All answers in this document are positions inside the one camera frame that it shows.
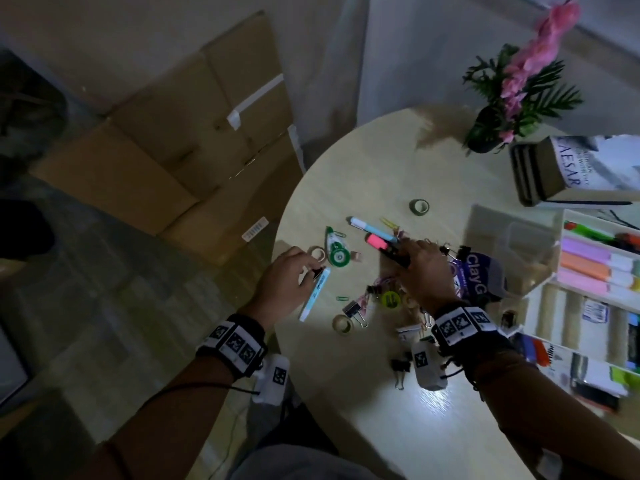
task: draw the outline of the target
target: stack of books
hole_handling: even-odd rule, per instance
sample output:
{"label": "stack of books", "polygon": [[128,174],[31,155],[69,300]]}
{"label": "stack of books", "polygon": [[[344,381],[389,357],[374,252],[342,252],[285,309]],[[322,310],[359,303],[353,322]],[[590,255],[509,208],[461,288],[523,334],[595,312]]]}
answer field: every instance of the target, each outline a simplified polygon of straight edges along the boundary
{"label": "stack of books", "polygon": [[525,207],[611,209],[640,201],[640,136],[550,136],[510,148]]}

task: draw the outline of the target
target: hand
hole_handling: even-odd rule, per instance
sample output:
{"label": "hand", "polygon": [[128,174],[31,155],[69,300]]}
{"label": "hand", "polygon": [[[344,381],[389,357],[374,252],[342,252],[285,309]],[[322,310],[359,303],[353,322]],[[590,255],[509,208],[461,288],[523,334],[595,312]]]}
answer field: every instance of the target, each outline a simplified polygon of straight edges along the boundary
{"label": "hand", "polygon": [[435,315],[441,306],[459,301],[447,257],[433,242],[405,239],[401,250],[411,264],[399,272],[400,283],[427,313]]}
{"label": "hand", "polygon": [[279,319],[300,306],[314,288],[314,274],[305,275],[298,284],[303,266],[319,269],[320,263],[300,248],[293,247],[277,257],[264,272],[249,303],[238,310],[256,320],[267,330]]}

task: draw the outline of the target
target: person's left hand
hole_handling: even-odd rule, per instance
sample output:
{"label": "person's left hand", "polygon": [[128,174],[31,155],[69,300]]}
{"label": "person's left hand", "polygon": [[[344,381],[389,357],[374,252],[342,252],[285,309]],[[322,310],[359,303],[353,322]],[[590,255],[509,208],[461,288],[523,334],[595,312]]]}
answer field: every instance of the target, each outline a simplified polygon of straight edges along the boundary
{"label": "person's left hand", "polygon": [[314,274],[307,273],[298,284],[303,266],[319,269],[320,263],[302,249],[293,247],[277,257],[264,272],[249,303],[238,310],[239,314],[256,320],[263,329],[272,327],[300,306],[314,288]]}

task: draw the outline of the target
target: potted plant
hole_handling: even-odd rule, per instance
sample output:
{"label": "potted plant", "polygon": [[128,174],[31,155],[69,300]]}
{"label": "potted plant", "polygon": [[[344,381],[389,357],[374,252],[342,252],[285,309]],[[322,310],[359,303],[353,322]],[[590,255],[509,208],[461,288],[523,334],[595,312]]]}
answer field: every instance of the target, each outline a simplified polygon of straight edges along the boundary
{"label": "potted plant", "polygon": [[516,137],[533,133],[543,118],[560,118],[561,111],[582,103],[575,86],[558,87],[564,62],[556,60],[562,35],[579,16],[579,5],[567,0],[551,9],[526,47],[505,44],[496,59],[477,57],[478,64],[468,68],[463,83],[488,103],[465,139],[471,151],[501,150]]}

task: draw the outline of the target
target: white electronic device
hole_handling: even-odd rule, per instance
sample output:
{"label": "white electronic device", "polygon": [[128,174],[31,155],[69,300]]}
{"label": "white electronic device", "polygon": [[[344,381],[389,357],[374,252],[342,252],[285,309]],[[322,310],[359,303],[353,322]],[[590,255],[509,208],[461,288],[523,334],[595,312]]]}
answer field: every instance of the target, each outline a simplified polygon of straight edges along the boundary
{"label": "white electronic device", "polygon": [[415,378],[418,385],[430,391],[439,391],[447,387],[447,379],[441,365],[445,358],[438,353],[438,346],[430,340],[419,340],[411,347]]}
{"label": "white electronic device", "polygon": [[262,359],[262,367],[252,374],[257,378],[252,401],[260,404],[279,406],[284,399],[284,392],[289,377],[289,359],[280,354],[270,354]]}

